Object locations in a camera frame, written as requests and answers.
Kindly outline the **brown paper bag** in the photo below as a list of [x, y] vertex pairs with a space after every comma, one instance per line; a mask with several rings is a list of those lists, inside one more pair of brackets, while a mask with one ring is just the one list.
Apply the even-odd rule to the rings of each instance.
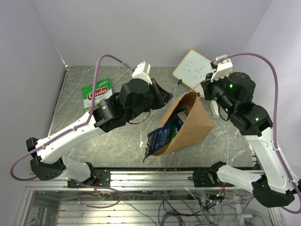
[[163, 127], [167, 123], [171, 123], [172, 114], [180, 108], [186, 108], [188, 110], [188, 117], [185, 123], [182, 125], [171, 143], [168, 142], [164, 147], [157, 150], [151, 156], [157, 158], [160, 155], [173, 153], [184, 147], [198, 144], [205, 140], [214, 128], [213, 122], [201, 103], [201, 97], [199, 97], [193, 90], [190, 90], [172, 102], [156, 129]]

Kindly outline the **blue Kettle vinegar chips bag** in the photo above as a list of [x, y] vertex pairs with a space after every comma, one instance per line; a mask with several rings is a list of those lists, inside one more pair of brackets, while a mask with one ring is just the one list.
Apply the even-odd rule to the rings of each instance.
[[171, 131], [171, 123], [167, 123], [161, 128], [155, 129], [147, 135], [147, 145], [143, 162], [150, 155], [153, 155], [157, 150], [164, 147], [169, 141], [169, 134]]

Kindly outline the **green Chuba chips bag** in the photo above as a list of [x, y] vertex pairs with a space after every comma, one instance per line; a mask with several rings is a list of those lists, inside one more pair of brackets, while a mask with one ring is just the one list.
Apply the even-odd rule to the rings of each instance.
[[[112, 95], [111, 81], [104, 78], [96, 83], [95, 90], [95, 104], [98, 104], [101, 100], [107, 99]], [[90, 111], [93, 96], [93, 85], [89, 85], [82, 88], [83, 106], [85, 112]]]

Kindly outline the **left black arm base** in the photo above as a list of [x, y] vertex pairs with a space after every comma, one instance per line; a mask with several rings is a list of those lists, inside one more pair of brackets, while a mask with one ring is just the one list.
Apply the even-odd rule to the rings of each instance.
[[107, 170], [97, 169], [96, 175], [91, 176], [87, 180], [83, 181], [84, 185], [80, 185], [79, 182], [75, 182], [73, 179], [67, 182], [68, 188], [84, 188], [84, 187], [109, 187], [111, 182], [111, 174]]

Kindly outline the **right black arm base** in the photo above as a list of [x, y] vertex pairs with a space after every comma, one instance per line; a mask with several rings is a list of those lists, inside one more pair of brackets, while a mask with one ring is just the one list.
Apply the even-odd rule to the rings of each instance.
[[193, 181], [195, 187], [219, 187], [222, 182], [217, 176], [217, 171], [220, 167], [226, 165], [225, 162], [219, 161], [213, 164], [210, 168], [200, 168], [193, 172], [188, 180]]

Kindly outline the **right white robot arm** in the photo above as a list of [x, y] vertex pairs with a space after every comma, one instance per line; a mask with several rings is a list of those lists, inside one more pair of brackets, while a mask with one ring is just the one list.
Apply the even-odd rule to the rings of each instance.
[[222, 161], [213, 164], [207, 175], [208, 183], [218, 186], [228, 183], [251, 192], [263, 206], [285, 207], [294, 200], [301, 180], [285, 171], [282, 153], [273, 141], [273, 122], [268, 112], [252, 102], [255, 82], [245, 73], [231, 73], [213, 80], [208, 73], [201, 82], [206, 100], [214, 100], [218, 109], [227, 114], [227, 120], [246, 138], [260, 162], [263, 174], [236, 169]]

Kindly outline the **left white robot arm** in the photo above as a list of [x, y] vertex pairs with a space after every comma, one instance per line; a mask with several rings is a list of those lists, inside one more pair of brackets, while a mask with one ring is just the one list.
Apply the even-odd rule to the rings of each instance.
[[28, 139], [27, 144], [35, 144], [38, 149], [30, 161], [33, 173], [42, 181], [62, 176], [91, 187], [96, 181], [93, 165], [71, 160], [65, 153], [79, 142], [122, 127], [142, 113], [163, 108], [172, 98], [154, 79], [151, 83], [131, 79], [120, 92], [101, 100], [68, 127], [44, 139]]

